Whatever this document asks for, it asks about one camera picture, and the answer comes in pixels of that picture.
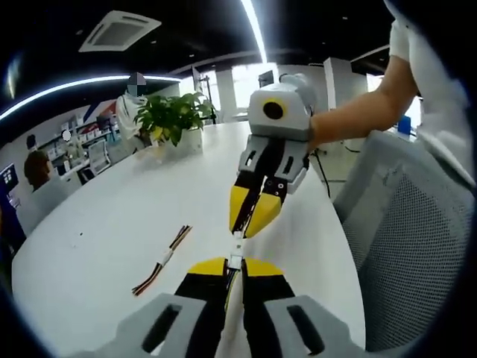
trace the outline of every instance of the ceiling light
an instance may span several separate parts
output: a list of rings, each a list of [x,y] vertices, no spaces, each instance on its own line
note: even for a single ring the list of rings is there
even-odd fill
[[[0,115],[0,121],[5,118],[6,116],[9,116],[11,113],[15,112],[16,110],[19,110],[26,104],[41,98],[45,95],[49,95],[50,93],[57,92],[64,90],[69,87],[75,87],[75,86],[80,86],[81,84],[92,84],[95,82],[105,82],[105,81],[118,81],[118,80],[127,80],[130,76],[129,75],[118,75],[118,76],[104,76],[104,77],[97,77],[97,78],[87,78],[86,80],[79,80],[75,82],[69,82],[67,84],[61,84],[59,86],[52,87],[50,89],[46,89],[42,92],[38,92],[36,95],[32,95],[31,97],[28,97],[24,99],[23,101],[18,102],[14,106],[10,107],[6,111],[4,111]],[[180,82],[179,78],[174,78],[174,77],[164,77],[164,76],[144,76],[146,80],[157,80],[157,81],[170,81],[170,82]]]
[[[241,0],[244,5],[245,12],[248,16],[248,21],[252,26],[253,34],[255,35],[256,44],[259,47],[260,57],[263,63],[267,63],[267,54],[265,52],[265,44],[263,43],[262,33],[260,32],[259,20],[256,18],[255,9],[253,9],[252,0]]]

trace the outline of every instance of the round white table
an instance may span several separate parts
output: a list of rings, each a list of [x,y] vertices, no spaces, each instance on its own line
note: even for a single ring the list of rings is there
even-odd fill
[[[13,261],[13,294],[27,322],[54,353],[95,350],[118,323],[160,292],[174,293],[187,270],[228,257],[230,188],[250,133],[248,123],[208,126],[203,153],[161,163],[138,153],[91,180],[28,237]],[[131,289],[154,268],[182,225],[192,231],[156,281]],[[364,310],[346,237],[310,167],[280,215],[244,244],[248,257],[285,272],[295,295],[307,294],[344,321],[364,347]],[[236,280],[217,357],[247,357]]]

